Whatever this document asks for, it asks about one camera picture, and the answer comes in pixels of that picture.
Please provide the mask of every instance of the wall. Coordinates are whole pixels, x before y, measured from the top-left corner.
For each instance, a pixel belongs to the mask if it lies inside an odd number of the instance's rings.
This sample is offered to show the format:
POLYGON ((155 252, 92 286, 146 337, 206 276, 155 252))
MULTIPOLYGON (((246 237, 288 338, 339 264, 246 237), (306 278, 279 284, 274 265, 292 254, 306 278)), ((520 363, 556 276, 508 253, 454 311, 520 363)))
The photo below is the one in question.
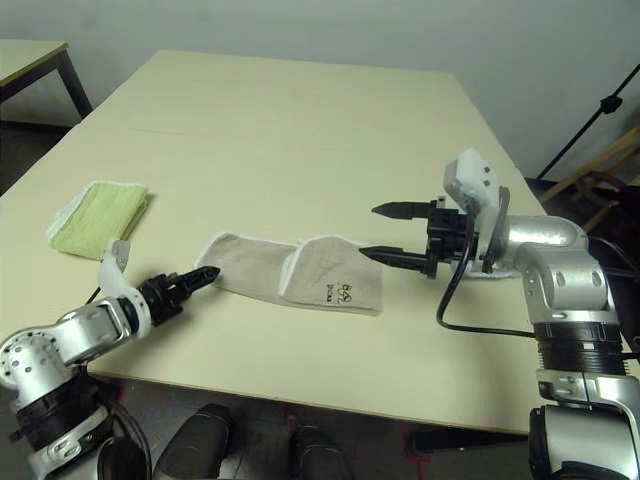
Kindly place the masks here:
MULTIPOLYGON (((525 176, 535 176, 640 61, 637 0, 0 0, 0 36, 66 40, 94 105, 158 49, 454 72, 525 176)), ((4 119, 75 123, 55 75, 4 119)), ((631 125, 640 78, 559 178, 631 125)))

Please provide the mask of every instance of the wooden table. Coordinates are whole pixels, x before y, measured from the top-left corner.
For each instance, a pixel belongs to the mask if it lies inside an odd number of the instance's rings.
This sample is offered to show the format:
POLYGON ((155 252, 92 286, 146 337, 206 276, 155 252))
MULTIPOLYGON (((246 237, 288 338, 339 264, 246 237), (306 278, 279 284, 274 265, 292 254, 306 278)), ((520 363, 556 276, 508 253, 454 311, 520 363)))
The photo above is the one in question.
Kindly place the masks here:
POLYGON ((0 102, 57 70, 80 116, 89 115, 91 103, 78 80, 67 48, 69 45, 65 42, 0 38, 0 102))
MULTIPOLYGON (((95 179, 153 194, 131 238, 132 283, 184 271, 219 231, 285 242, 339 233, 423 251, 424 223, 370 213, 443 193, 474 146, 543 210, 446 73, 158 52, 0 198, 2 333, 80 306, 98 263, 51 249, 54 212, 95 179)), ((96 371, 445 425, 526 432, 537 392, 530 339, 453 332, 435 310, 450 278, 384 269, 384 313, 272 305, 211 288, 96 371)), ((464 281, 452 323, 530 329, 520 280, 464 281)))

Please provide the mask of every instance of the floor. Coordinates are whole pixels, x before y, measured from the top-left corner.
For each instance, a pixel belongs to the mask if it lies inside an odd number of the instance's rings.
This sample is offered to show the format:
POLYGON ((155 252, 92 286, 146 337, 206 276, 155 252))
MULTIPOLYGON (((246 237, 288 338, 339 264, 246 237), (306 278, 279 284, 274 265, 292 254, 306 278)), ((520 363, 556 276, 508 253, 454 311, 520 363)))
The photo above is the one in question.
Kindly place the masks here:
MULTIPOLYGON (((59 135, 0 129, 0 195, 59 140, 59 135)), ((145 432, 154 461, 182 422, 207 403, 226 405, 236 420, 236 435, 221 478, 285 479, 287 444, 302 424, 320 426, 342 447, 359 479, 527 479, 526 441, 438 451, 410 456, 406 436, 433 427, 334 410, 257 400, 140 381, 124 381, 124 405, 145 432)), ((11 445, 17 425, 10 393, 0 391, 0 472, 3 478, 30 478, 24 442, 11 445)))

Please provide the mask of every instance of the table leg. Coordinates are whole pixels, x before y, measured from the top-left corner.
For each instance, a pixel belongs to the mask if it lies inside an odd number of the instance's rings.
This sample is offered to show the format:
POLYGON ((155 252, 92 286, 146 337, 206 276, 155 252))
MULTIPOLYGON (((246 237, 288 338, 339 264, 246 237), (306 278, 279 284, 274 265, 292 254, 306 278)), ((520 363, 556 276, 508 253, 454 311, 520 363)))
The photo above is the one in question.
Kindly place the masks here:
POLYGON ((87 98, 84 88, 82 88, 80 79, 66 50, 58 54, 58 73, 80 116, 84 118, 89 115, 93 111, 93 107, 87 98))

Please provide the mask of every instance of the shoe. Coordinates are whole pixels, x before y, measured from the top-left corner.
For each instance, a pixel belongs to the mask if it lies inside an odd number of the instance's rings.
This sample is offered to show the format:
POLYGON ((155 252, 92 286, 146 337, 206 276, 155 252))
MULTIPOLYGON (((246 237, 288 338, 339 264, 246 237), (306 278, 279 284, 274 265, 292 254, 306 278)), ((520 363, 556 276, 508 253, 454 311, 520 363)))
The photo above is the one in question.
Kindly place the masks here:
POLYGON ((355 480, 340 447, 318 427, 300 427, 289 443, 289 473, 299 480, 355 480))
POLYGON ((164 449, 154 480, 215 479, 231 443, 231 414, 222 405, 201 408, 178 430, 164 449))

